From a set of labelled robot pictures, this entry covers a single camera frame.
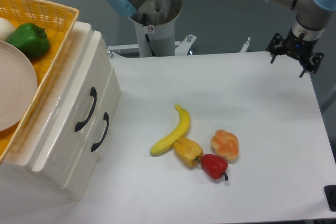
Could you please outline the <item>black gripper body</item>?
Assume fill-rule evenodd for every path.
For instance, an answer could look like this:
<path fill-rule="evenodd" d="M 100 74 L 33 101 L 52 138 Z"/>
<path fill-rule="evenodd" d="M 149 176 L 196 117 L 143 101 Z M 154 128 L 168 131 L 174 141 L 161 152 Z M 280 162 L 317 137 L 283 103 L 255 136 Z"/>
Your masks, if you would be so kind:
<path fill-rule="evenodd" d="M 323 59 L 323 53 L 313 52 L 313 48 L 319 39 L 308 40 L 308 36 L 303 32 L 295 35 L 292 30 L 289 31 L 286 38 L 276 33 L 268 44 L 266 51 L 270 55 L 287 55 L 290 58 L 299 61 L 302 69 L 306 72 L 317 73 L 320 63 Z"/>

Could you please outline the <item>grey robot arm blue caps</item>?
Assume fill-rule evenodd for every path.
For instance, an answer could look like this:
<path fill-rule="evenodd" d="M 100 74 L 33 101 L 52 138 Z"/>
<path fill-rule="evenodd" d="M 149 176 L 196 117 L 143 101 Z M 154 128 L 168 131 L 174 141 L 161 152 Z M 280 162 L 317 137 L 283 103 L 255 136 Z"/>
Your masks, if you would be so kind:
<path fill-rule="evenodd" d="M 275 34 L 266 50 L 272 58 L 287 55 L 297 60 L 303 73 L 316 73 L 323 53 L 313 48 L 332 15 L 335 0 L 266 0 L 294 10 L 296 21 L 286 38 Z M 122 16 L 130 18 L 136 29 L 141 57 L 175 55 L 175 20 L 182 0 L 107 0 Z"/>

